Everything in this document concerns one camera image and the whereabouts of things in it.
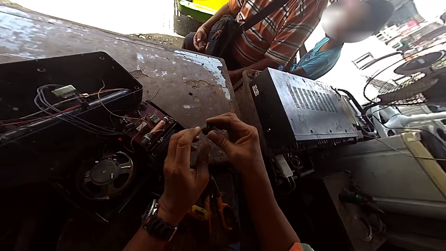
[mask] metal amplifier casing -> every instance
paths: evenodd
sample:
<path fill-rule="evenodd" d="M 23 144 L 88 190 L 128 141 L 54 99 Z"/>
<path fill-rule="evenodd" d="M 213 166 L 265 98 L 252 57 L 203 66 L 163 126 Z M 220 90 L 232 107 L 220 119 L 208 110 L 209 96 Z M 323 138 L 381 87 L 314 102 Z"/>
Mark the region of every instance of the metal amplifier casing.
<path fill-rule="evenodd" d="M 249 87 L 270 147 L 360 135 L 330 86 L 267 68 Z"/>

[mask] yellow vehicle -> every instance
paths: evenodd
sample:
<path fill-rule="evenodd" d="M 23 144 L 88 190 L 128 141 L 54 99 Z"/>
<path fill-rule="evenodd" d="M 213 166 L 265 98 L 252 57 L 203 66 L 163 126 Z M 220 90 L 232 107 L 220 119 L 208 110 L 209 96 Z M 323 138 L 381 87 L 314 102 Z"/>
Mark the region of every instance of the yellow vehicle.
<path fill-rule="evenodd" d="M 204 23 L 228 0 L 177 0 L 177 2 L 181 13 Z"/>

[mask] blue shirt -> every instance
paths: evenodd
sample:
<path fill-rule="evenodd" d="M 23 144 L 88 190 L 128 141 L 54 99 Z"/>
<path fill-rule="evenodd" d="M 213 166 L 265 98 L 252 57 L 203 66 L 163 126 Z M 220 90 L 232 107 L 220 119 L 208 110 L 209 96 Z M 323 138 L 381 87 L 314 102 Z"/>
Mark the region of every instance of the blue shirt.
<path fill-rule="evenodd" d="M 305 73 L 307 73 L 307 77 L 312 80 L 318 79 L 329 72 L 338 61 L 343 46 L 341 44 L 330 50 L 319 51 L 329 39 L 324 37 L 319 41 L 297 64 L 291 66 L 291 71 L 302 67 Z"/>

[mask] bag strap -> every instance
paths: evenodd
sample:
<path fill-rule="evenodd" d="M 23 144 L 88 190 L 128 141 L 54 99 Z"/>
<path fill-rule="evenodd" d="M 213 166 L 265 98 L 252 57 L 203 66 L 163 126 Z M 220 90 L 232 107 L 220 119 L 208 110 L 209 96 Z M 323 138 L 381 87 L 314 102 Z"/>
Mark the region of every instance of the bag strap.
<path fill-rule="evenodd" d="M 265 17 L 269 16 L 271 13 L 273 13 L 275 10 L 279 9 L 280 7 L 284 6 L 286 3 L 288 3 L 289 0 L 273 0 L 270 4 L 268 4 L 265 8 L 261 9 L 259 12 L 257 12 L 254 16 L 248 18 L 245 23 L 240 25 L 242 28 L 242 33 L 249 30 L 251 27 L 253 27 L 256 23 L 262 21 Z"/>

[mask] black bag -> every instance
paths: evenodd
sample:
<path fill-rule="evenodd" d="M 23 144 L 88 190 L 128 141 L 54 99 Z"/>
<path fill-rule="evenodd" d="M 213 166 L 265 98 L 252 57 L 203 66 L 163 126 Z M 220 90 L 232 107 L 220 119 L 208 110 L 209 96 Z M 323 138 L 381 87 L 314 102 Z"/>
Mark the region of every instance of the black bag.
<path fill-rule="evenodd" d="M 288 1 L 273 0 L 272 3 L 261 9 L 242 25 L 233 16 L 224 15 L 212 26 L 207 35 L 205 54 L 221 58 L 224 58 L 225 55 L 230 55 L 231 52 L 227 50 L 232 49 L 232 44 L 238 36 L 265 19 L 269 14 L 282 7 Z"/>

